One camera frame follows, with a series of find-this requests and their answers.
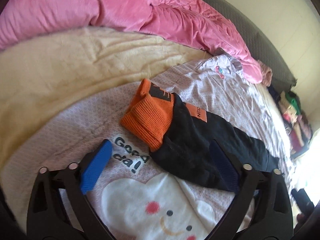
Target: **orange label with text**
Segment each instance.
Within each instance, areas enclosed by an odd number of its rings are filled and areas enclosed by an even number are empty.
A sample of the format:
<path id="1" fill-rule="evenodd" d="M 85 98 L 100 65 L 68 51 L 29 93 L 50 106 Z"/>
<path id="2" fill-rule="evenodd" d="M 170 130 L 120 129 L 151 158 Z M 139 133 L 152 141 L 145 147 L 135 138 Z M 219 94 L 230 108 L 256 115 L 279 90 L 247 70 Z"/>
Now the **orange label with text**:
<path id="1" fill-rule="evenodd" d="M 207 122 L 207 112 L 205 110 L 187 103 L 186 107 L 188 108 L 191 116 L 194 116 L 198 119 L 201 119 L 204 122 Z"/>

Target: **blue textured pad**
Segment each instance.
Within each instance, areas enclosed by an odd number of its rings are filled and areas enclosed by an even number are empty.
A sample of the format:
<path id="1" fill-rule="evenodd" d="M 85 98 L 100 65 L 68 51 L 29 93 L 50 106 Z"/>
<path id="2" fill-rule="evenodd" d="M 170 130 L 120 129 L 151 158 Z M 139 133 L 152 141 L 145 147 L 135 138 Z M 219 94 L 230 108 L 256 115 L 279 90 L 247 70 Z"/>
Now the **blue textured pad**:
<path id="1" fill-rule="evenodd" d="M 216 141 L 212 141 L 212 143 L 210 143 L 209 153 L 216 165 L 222 181 L 224 182 L 224 185 L 229 191 L 238 193 L 239 174 Z"/>
<path id="2" fill-rule="evenodd" d="M 101 172 L 110 160 L 112 153 L 112 145 L 110 141 L 106 141 L 105 144 L 97 152 L 93 160 L 88 165 L 87 169 L 82 173 L 80 189 L 82 194 L 86 194 L 87 191 L 93 190 Z"/>

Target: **beige bed sheet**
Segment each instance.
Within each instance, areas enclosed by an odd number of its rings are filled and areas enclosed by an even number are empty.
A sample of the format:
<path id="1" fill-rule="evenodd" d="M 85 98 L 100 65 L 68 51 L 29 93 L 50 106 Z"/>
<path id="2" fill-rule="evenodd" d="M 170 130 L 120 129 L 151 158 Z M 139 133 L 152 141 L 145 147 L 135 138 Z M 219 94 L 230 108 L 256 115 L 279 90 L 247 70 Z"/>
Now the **beige bed sheet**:
<path id="1" fill-rule="evenodd" d="M 1 52 L 0 168 L 50 118 L 76 101 L 209 57 L 158 36 L 96 27 L 36 37 Z"/>

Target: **silver screw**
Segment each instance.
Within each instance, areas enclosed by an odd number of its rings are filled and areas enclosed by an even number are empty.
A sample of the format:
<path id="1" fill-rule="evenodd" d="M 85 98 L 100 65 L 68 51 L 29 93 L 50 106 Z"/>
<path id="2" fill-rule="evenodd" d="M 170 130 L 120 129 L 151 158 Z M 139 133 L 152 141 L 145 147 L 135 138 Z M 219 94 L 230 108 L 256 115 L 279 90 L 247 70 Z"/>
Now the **silver screw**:
<path id="1" fill-rule="evenodd" d="M 252 170 L 252 166 L 251 166 L 250 164 L 248 164 L 248 163 L 243 164 L 243 168 L 244 168 L 245 170 L 247 170 L 247 171 L 251 171 L 251 170 Z"/>
<path id="2" fill-rule="evenodd" d="M 44 174 L 48 171 L 47 167 L 42 167 L 41 169 L 39 169 L 39 173 Z"/>
<path id="3" fill-rule="evenodd" d="M 273 169 L 273 172 L 277 175 L 281 175 L 281 170 L 279 169 Z"/>
<path id="4" fill-rule="evenodd" d="M 70 170 L 75 170 L 76 168 L 78 168 L 78 163 L 70 163 L 68 168 Z"/>

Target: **pink cheek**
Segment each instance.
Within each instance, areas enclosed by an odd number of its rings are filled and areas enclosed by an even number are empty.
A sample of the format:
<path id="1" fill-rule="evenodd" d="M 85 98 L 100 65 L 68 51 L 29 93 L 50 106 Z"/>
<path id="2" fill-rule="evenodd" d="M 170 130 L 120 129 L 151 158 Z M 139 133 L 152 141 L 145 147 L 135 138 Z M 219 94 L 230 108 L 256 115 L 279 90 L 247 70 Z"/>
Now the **pink cheek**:
<path id="1" fill-rule="evenodd" d="M 146 206 L 146 213 L 149 215 L 157 214 L 159 212 L 159 210 L 160 210 L 160 205 L 156 201 L 151 201 Z"/>

